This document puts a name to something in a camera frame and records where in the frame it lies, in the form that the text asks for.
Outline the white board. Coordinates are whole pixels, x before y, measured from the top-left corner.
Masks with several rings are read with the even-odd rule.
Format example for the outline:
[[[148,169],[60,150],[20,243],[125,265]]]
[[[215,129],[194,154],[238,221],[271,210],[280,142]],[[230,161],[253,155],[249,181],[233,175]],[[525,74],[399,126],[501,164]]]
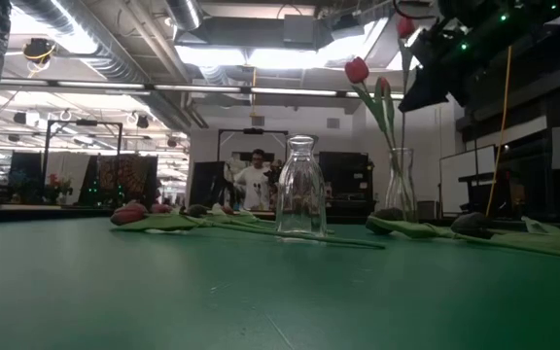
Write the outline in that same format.
[[[440,166],[440,202],[444,216],[461,214],[461,206],[469,202],[468,185],[462,177],[476,176],[495,170],[494,145],[444,157]]]

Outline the long ceiling light strip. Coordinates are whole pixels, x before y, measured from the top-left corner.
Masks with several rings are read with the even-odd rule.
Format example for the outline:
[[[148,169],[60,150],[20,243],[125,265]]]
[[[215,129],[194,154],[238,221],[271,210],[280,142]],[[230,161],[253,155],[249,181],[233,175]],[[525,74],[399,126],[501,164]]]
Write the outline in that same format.
[[[326,90],[286,87],[242,87],[242,86],[207,86],[207,85],[164,85],[138,83],[110,83],[86,81],[59,81],[34,79],[2,79],[0,88],[80,88],[116,91],[178,91],[178,92],[206,92],[227,94],[269,94],[294,95],[308,97],[358,98],[356,91]]]

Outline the green table mat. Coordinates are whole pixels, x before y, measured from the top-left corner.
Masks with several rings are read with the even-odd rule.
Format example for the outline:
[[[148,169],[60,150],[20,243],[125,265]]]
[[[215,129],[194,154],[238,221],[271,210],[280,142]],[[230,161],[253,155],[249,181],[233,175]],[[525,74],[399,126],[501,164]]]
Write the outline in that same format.
[[[3,223],[0,349],[560,350],[560,258]]]

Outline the ribbed clear glass vase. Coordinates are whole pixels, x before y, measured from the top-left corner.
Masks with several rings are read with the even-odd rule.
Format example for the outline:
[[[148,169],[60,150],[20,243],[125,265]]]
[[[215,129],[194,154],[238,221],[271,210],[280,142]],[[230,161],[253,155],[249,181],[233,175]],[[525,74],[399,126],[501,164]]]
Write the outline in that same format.
[[[317,138],[296,134],[287,139],[289,156],[277,184],[276,230],[327,235],[325,181],[314,157]]]

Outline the light red artificial tulip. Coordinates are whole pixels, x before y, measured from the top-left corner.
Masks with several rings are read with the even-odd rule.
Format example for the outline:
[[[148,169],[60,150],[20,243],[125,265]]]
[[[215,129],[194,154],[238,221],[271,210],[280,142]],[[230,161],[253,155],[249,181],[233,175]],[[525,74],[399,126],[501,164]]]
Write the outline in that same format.
[[[415,31],[414,22],[407,17],[401,17],[397,23],[398,44],[402,56],[402,90],[406,91],[411,54],[407,52],[405,44]]]
[[[379,77],[376,80],[374,91],[370,92],[366,84],[369,69],[366,62],[359,56],[347,62],[344,71],[352,84],[352,89],[358,93],[359,98],[373,115],[379,130],[384,135],[389,152],[397,148],[394,104],[388,81]]]

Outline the black gantry frame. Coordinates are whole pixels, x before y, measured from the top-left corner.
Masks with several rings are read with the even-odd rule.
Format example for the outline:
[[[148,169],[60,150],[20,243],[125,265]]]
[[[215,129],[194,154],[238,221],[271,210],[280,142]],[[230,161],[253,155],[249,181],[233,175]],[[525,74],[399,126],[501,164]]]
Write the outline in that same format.
[[[256,127],[249,127],[249,128],[242,128],[242,129],[235,129],[235,128],[220,128],[217,132],[217,148],[216,148],[216,161],[221,160],[221,149],[222,149],[222,135],[225,132],[229,133],[242,133],[246,135],[263,135],[266,133],[269,134],[279,134],[283,135],[285,138],[284,142],[281,142],[281,145],[285,148],[285,159],[288,158],[288,151],[286,150],[286,141],[289,138],[289,131],[287,130],[270,130],[270,129],[263,129],[263,128],[256,128]]]

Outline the large silver ceiling duct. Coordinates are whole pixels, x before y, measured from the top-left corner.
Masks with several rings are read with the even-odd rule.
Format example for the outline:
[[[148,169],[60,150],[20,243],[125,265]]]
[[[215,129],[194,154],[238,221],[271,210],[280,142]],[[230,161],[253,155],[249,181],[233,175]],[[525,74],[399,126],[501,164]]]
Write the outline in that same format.
[[[47,33],[70,53],[81,55],[81,61],[108,83],[150,82],[150,77],[100,22],[83,0],[11,0],[22,14],[45,26]],[[135,100],[170,129],[189,132],[203,126],[177,102],[164,93],[134,94]]]

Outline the black cabinet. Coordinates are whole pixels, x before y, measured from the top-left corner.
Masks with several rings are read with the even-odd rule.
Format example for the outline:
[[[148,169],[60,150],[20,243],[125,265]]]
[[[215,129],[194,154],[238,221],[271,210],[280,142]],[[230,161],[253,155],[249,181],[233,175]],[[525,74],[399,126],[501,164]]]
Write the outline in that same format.
[[[374,209],[372,162],[368,154],[321,152],[329,217],[366,217]]]

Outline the small silver ceiling duct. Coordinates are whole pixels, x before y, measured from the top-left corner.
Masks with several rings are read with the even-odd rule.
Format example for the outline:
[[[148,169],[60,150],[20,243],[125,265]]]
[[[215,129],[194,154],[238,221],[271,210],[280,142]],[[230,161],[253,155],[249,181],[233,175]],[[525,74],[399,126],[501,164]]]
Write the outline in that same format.
[[[196,0],[165,0],[167,10],[181,31],[197,29],[203,22],[203,12]]]

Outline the small grey box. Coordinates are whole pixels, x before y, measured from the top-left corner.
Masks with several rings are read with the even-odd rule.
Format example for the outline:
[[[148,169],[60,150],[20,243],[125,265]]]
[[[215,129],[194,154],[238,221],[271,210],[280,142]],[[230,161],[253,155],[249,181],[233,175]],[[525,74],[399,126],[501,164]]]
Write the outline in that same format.
[[[439,218],[439,202],[436,200],[420,200],[417,202],[417,217],[422,220],[435,220]]]

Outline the black artificial tulip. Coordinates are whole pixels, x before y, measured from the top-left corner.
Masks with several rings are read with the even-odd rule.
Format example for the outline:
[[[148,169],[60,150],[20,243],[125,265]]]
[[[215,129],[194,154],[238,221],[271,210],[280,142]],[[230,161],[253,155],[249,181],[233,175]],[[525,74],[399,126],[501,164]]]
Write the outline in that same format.
[[[492,220],[490,221],[492,222],[495,228],[501,228],[501,229],[512,230],[512,231],[522,231],[524,229],[524,223],[522,222],[522,220],[519,224],[513,223],[511,225],[503,222],[495,222]],[[516,245],[508,245],[505,243],[498,243],[488,239],[475,238],[472,236],[466,236],[462,234],[457,235],[455,232],[451,230],[451,226],[453,222],[450,224],[449,227],[436,226],[428,222],[424,222],[424,223],[407,222],[401,218],[400,212],[397,212],[395,210],[390,210],[390,209],[382,209],[374,212],[367,218],[367,227],[370,230],[372,230],[374,233],[378,233],[378,234],[388,234],[394,231],[394,232],[401,233],[402,235],[411,239],[435,239],[435,238],[457,239],[457,240],[463,240],[475,244],[498,246],[498,247],[503,247],[508,249],[522,250],[527,252],[541,253],[541,254],[560,257],[560,252],[554,252],[554,251],[544,250],[544,249],[525,248]]]
[[[228,218],[220,209],[221,206],[222,205],[215,204],[213,207],[205,207],[200,204],[193,204],[184,211],[184,214],[191,218],[204,219],[223,224],[241,223]]]
[[[470,213],[457,218],[451,230],[457,235],[488,239],[498,243],[525,248],[544,249],[560,252],[560,228],[523,217],[524,229],[512,231],[495,228],[481,213]]]

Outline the person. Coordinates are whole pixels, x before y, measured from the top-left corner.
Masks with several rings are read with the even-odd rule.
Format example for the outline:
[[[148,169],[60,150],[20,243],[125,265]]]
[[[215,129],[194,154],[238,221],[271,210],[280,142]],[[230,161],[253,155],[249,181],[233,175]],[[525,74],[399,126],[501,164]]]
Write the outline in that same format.
[[[268,167],[263,165],[264,151],[255,149],[252,152],[251,164],[241,170],[234,179],[234,184],[244,191],[242,207],[245,210],[269,210],[269,182],[266,173]]]

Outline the black standing panel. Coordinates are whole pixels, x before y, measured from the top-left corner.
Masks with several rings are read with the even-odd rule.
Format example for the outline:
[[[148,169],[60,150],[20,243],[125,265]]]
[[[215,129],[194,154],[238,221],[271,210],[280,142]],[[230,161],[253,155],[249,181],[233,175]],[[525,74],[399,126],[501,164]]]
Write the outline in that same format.
[[[11,160],[9,185],[22,204],[42,202],[42,155],[14,152]]]
[[[212,207],[223,195],[226,184],[223,161],[196,162],[193,166],[190,205]]]

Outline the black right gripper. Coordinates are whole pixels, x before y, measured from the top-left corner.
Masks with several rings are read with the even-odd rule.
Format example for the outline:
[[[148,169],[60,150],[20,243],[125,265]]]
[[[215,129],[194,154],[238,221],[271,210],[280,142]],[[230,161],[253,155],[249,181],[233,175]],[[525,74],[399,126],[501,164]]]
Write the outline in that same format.
[[[466,105],[470,96],[467,79],[475,69],[482,26],[489,24],[497,9],[441,9],[445,19],[454,19],[453,29],[433,25],[422,29],[410,52],[420,63],[438,66],[417,68],[410,89],[399,105],[400,111],[414,111],[447,102],[451,95],[458,104]]]

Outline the background flower bunch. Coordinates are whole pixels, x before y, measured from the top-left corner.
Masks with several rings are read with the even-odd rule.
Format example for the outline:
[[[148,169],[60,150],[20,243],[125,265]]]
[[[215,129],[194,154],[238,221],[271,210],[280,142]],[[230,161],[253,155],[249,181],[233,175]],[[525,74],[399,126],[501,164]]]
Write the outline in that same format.
[[[73,194],[72,180],[70,178],[58,178],[56,174],[50,174],[45,185],[45,198],[50,204],[66,205],[68,197]]]

